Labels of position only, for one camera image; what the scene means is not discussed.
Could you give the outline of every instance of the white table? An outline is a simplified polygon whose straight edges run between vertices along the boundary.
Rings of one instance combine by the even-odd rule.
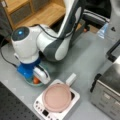
[[[58,63],[43,61],[48,67],[52,80],[58,78],[65,81],[73,72],[77,74],[77,80],[72,88],[80,93],[81,99],[70,111],[65,119],[69,120],[111,120],[107,115],[94,107],[90,102],[90,88],[95,75],[101,70],[104,72],[112,63],[105,58],[107,45],[103,39],[88,32],[79,36],[74,41],[67,57]],[[19,62],[13,56],[12,45],[3,47],[4,56],[16,63]],[[24,104],[26,104],[37,116],[33,109],[33,103],[40,93],[47,87],[32,87],[16,69],[6,63],[0,56],[0,80],[12,91]]]

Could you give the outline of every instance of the cable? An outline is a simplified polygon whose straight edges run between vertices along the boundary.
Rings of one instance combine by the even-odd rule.
[[[101,18],[102,20],[104,20],[104,21],[105,21],[105,23],[108,23],[108,21],[107,21],[105,18],[103,18],[103,17],[101,17],[101,16],[99,16],[99,15],[97,15],[97,14],[95,14],[95,13],[88,12],[88,11],[85,11],[84,13],[89,13],[89,14],[95,15],[95,16],[97,16],[97,17]]]
[[[2,39],[2,42],[1,42],[1,44],[0,44],[0,54],[1,54],[2,58],[3,58],[7,63],[9,63],[9,64],[13,65],[15,68],[17,68],[17,65],[15,65],[14,63],[11,63],[11,62],[9,62],[8,60],[6,60],[5,57],[3,56],[3,53],[2,53],[2,45],[3,45],[3,42],[5,41],[5,38],[7,38],[8,36],[9,36],[9,35],[7,35],[6,37],[4,37],[4,38]]]
[[[63,40],[64,38],[67,38],[67,37],[71,36],[71,35],[73,34],[73,32],[74,32],[74,30],[73,30],[69,35],[65,36],[64,38],[60,38],[60,37],[55,37],[55,36],[50,35],[48,32],[46,32],[46,30],[45,30],[41,25],[39,25],[39,24],[37,24],[37,25],[38,25],[47,35],[49,35],[49,36],[52,37],[52,38],[59,39],[59,40]]]

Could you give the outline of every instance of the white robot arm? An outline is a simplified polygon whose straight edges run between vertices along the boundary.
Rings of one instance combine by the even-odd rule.
[[[38,59],[40,50],[49,61],[62,60],[69,48],[70,40],[82,16],[85,0],[64,0],[66,15],[58,33],[46,25],[21,27],[12,34],[12,43],[22,63]]]

